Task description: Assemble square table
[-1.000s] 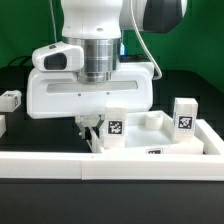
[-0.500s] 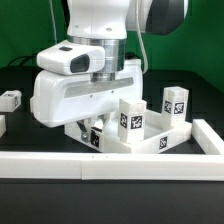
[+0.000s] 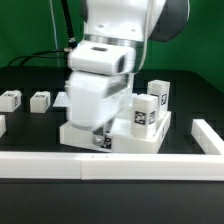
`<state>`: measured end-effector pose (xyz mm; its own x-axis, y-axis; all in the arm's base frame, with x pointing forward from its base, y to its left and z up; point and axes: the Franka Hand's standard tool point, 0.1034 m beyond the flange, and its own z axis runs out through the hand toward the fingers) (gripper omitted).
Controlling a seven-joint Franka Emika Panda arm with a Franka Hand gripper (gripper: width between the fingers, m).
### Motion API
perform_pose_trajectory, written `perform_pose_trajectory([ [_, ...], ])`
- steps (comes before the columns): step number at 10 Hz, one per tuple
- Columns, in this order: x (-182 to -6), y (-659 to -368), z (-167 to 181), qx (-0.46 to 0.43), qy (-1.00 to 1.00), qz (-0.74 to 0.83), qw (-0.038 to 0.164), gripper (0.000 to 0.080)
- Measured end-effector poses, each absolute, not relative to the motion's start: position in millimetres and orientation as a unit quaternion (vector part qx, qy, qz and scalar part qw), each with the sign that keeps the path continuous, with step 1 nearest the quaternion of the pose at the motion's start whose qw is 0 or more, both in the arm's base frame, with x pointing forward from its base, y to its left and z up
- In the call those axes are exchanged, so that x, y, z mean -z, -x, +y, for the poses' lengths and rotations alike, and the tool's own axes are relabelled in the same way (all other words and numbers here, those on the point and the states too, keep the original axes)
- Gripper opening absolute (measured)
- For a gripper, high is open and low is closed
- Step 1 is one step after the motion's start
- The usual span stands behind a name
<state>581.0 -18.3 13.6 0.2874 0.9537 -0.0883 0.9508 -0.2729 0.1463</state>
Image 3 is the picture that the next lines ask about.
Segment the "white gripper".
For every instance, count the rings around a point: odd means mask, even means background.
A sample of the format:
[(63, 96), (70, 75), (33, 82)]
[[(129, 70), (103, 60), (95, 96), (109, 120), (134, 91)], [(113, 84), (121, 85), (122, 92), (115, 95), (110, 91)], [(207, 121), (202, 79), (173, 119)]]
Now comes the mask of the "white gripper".
[(67, 119), (74, 127), (94, 131), (96, 146), (102, 146), (106, 136), (99, 127), (130, 102), (135, 56), (131, 47), (87, 40), (69, 54)]

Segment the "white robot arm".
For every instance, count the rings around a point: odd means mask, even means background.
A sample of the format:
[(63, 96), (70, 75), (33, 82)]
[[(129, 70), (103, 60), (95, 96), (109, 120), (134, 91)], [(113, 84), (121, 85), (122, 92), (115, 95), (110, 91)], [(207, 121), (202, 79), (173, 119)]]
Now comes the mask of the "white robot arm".
[(84, 36), (68, 55), (68, 123), (60, 141), (101, 145), (132, 97), (150, 40), (167, 42), (185, 28), (189, 0), (82, 0)]

